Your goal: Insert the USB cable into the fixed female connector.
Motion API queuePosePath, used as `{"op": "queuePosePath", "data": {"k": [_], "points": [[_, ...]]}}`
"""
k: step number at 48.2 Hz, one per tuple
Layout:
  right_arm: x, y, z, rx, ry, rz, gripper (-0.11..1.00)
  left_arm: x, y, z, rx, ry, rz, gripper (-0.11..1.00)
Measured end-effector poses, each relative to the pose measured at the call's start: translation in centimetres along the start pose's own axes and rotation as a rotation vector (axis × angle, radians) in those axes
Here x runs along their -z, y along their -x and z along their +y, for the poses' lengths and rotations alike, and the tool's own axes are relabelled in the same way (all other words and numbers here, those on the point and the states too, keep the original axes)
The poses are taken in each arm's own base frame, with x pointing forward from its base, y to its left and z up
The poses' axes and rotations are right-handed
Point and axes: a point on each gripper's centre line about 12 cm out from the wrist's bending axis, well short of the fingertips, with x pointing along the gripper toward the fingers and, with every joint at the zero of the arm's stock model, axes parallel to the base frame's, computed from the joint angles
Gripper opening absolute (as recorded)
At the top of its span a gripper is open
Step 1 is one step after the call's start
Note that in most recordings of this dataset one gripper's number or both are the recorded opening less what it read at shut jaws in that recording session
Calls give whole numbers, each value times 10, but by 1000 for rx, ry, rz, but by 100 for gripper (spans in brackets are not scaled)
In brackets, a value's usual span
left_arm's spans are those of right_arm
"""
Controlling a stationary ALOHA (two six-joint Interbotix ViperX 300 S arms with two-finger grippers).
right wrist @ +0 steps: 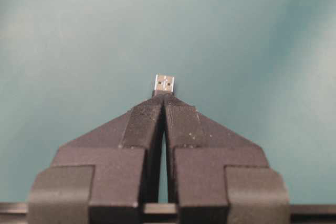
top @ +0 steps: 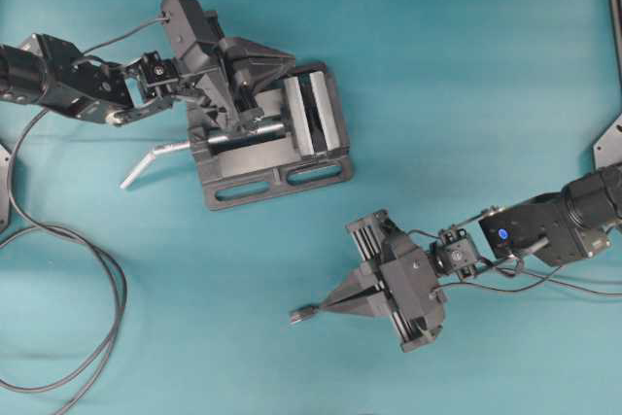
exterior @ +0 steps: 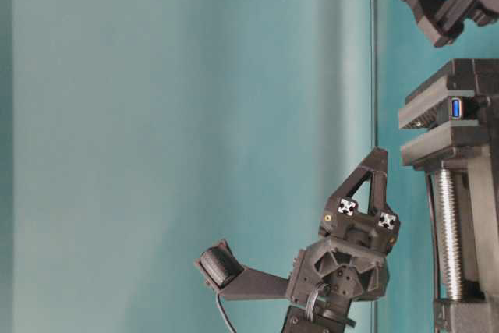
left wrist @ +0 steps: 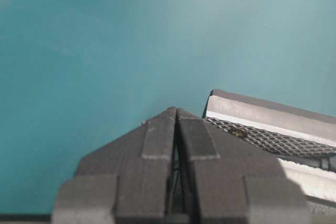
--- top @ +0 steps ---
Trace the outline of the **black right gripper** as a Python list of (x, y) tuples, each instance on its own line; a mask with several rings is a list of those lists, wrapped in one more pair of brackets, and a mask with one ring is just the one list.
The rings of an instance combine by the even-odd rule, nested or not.
[(320, 310), (391, 316), (403, 352), (433, 343), (442, 331), (446, 295), (438, 288), (429, 253), (384, 209), (350, 223), (347, 229), (363, 263), (327, 296)]

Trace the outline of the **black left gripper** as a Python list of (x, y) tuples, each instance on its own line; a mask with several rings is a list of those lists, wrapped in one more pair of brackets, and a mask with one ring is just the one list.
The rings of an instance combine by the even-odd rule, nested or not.
[(294, 56), (245, 38), (225, 37), (210, 58), (211, 63), (196, 72), (176, 59), (180, 70), (194, 79), (193, 86), (204, 95), (210, 111), (225, 113), (220, 128), (228, 133), (257, 130), (264, 112), (255, 94), (287, 74), (294, 67)]

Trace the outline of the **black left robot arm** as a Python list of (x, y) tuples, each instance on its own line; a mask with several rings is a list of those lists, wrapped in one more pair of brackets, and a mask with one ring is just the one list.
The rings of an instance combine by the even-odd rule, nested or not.
[(294, 56), (244, 38), (227, 38), (214, 11), (193, 17), (166, 11), (158, 22), (184, 52), (168, 59), (146, 52), (120, 64), (45, 34), (32, 35), (18, 48), (4, 45), (1, 98), (113, 126), (184, 101), (210, 127), (226, 133), (255, 129), (264, 114), (257, 94), (294, 67)]

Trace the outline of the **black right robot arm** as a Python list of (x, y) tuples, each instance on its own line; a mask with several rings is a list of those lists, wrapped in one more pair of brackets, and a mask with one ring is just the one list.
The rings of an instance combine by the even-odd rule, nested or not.
[(438, 279), (456, 275), (465, 285), (482, 270), (513, 259), (520, 273), (526, 256), (551, 267), (588, 259), (609, 245), (606, 230), (621, 222), (621, 166), (602, 167), (506, 209), (477, 218), (495, 256), (482, 257), (463, 225), (434, 236), (428, 248), (415, 244), (384, 210), (347, 226), (362, 257), (360, 265), (318, 305), (318, 311), (388, 316), (409, 352), (435, 341), (445, 318), (446, 296)]

